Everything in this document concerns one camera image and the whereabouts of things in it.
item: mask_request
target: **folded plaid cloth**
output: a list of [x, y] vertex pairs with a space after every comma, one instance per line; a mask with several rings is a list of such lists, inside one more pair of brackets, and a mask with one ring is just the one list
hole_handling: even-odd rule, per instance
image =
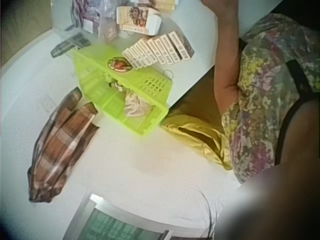
[[50, 203], [59, 195], [72, 168], [98, 130], [91, 121], [98, 113], [90, 102], [75, 110], [82, 93], [72, 90], [51, 114], [35, 142], [27, 175], [29, 200]]

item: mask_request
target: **wooden floor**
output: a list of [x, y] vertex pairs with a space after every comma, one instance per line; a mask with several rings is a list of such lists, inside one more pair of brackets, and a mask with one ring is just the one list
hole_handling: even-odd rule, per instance
[[11, 0], [1, 15], [1, 66], [51, 28], [50, 0]]

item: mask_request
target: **floral dress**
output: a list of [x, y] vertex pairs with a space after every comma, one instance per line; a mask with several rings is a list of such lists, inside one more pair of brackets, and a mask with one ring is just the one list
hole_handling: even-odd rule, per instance
[[242, 38], [239, 97], [222, 116], [232, 168], [240, 182], [275, 165], [283, 121], [300, 95], [286, 63], [295, 60], [320, 90], [320, 34], [269, 14]]

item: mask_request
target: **green plastic basket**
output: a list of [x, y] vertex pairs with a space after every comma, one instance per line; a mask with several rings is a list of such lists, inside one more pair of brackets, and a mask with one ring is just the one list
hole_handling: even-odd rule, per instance
[[[130, 130], [145, 135], [167, 115], [167, 98], [172, 81], [152, 67], [135, 70], [130, 69], [130, 65], [115, 66], [112, 60], [122, 60], [123, 56], [108, 45], [92, 45], [74, 50], [72, 57], [83, 94], [103, 112]], [[133, 90], [152, 104], [149, 114], [139, 117], [125, 116], [126, 93], [110, 87], [112, 79], [116, 79], [125, 88]]]

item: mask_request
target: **white surface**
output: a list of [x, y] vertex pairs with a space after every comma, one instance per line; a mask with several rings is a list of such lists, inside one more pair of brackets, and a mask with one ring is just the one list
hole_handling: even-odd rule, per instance
[[[255, 16], [263, 17], [277, 1], [246, 2], [251, 4], [243, 14], [251, 13], [253, 17], [241, 13], [240, 18], [253, 20]], [[177, 65], [180, 72], [175, 74], [169, 105], [212, 67], [215, 49], [211, 21], [214, 15], [198, 0], [182, 0], [175, 14], [172, 18], [190, 40], [196, 55], [189, 65]], [[61, 239], [87, 191], [147, 219], [206, 228], [208, 215], [200, 191], [214, 212], [215, 207], [221, 208], [220, 200], [239, 186], [233, 174], [209, 164], [159, 128], [139, 138], [102, 115], [94, 120], [100, 129], [61, 195], [50, 204], [28, 201], [27, 170], [36, 138], [49, 117], [46, 108], [59, 104], [77, 86], [71, 59], [50, 56], [60, 38], [51, 32], [42, 38], [21, 51], [25, 53], [11, 61], [1, 79], [1, 219], [16, 237]]]

